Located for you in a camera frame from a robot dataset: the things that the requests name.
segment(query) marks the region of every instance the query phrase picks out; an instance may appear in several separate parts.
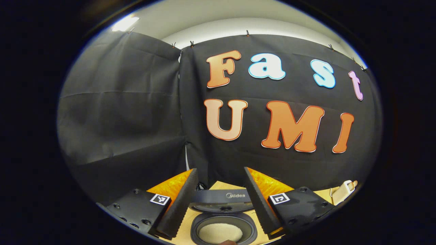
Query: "midea logo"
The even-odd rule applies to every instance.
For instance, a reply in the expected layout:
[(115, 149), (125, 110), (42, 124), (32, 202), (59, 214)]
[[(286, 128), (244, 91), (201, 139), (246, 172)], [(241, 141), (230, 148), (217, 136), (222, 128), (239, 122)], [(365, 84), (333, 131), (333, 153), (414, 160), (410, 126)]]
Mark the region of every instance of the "midea logo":
[(234, 197), (245, 197), (245, 194), (232, 194), (232, 193), (227, 193), (226, 195), (225, 195), (225, 197), (227, 197), (227, 198), (234, 198)]

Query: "rice cooker lid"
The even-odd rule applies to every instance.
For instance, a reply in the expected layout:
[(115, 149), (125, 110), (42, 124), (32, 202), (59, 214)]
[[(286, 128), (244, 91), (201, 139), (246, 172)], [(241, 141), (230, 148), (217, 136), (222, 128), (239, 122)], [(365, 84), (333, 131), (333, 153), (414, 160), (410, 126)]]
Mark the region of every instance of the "rice cooker lid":
[(241, 213), (254, 208), (246, 189), (197, 191), (189, 207), (203, 213)]

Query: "orange letter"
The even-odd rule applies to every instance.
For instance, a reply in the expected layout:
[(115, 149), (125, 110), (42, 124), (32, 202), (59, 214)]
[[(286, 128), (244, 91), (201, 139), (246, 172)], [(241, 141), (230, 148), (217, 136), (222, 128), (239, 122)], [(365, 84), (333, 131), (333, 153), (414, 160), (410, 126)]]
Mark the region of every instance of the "orange letter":
[(354, 116), (350, 113), (342, 113), (342, 128), (339, 134), (337, 144), (333, 147), (333, 153), (344, 153), (347, 150), (347, 141), (350, 135), (351, 125), (354, 122)]
[(233, 74), (235, 71), (235, 62), (232, 59), (228, 59), (225, 61), (225, 63), (223, 63), (224, 59), (227, 58), (239, 60), (241, 58), (241, 53), (233, 50), (227, 53), (209, 57), (206, 60), (211, 67), (211, 79), (208, 81), (208, 88), (224, 86), (230, 82), (230, 78), (224, 76), (224, 71), (227, 71), (229, 75)]
[(318, 128), (324, 110), (318, 106), (309, 106), (304, 111), (298, 122), (295, 122), (291, 107), (283, 101), (270, 101), (266, 104), (271, 111), (271, 122), (269, 124), (268, 136), (262, 141), (262, 146), (277, 149), (280, 131), (282, 132), (285, 148), (289, 149), (302, 134), (300, 141), (295, 145), (296, 151), (314, 152), (317, 149)]
[(231, 100), (228, 106), (232, 109), (232, 127), (230, 130), (222, 130), (219, 126), (219, 109), (222, 107), (222, 101), (219, 99), (206, 99), (206, 124), (209, 132), (218, 139), (235, 140), (239, 137), (242, 131), (242, 116), (244, 109), (248, 107), (248, 103), (243, 100)]

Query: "white ceiling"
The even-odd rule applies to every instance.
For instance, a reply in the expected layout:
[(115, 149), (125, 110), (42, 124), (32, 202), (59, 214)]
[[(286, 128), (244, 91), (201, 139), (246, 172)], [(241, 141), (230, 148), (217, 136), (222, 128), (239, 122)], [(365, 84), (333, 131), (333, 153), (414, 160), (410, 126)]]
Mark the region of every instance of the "white ceiling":
[(210, 21), (256, 17), (297, 24), (341, 42), (336, 33), (320, 22), (276, 0), (163, 0), (135, 15), (140, 21), (133, 31), (157, 39)]

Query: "light blue letter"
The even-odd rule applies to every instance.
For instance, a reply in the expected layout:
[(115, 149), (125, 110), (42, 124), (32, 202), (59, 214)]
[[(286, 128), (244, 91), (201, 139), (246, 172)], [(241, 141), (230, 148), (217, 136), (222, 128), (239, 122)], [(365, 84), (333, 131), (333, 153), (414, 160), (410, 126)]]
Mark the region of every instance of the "light blue letter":
[(319, 86), (326, 88), (333, 88), (335, 86), (336, 80), (333, 76), (333, 68), (329, 63), (320, 60), (312, 60), (310, 66), (312, 70), (316, 72), (313, 78)]
[(274, 54), (256, 54), (251, 57), (251, 61), (255, 62), (248, 68), (248, 73), (254, 78), (269, 77), (274, 80), (280, 80), (286, 76), (286, 72), (282, 70), (282, 61)]

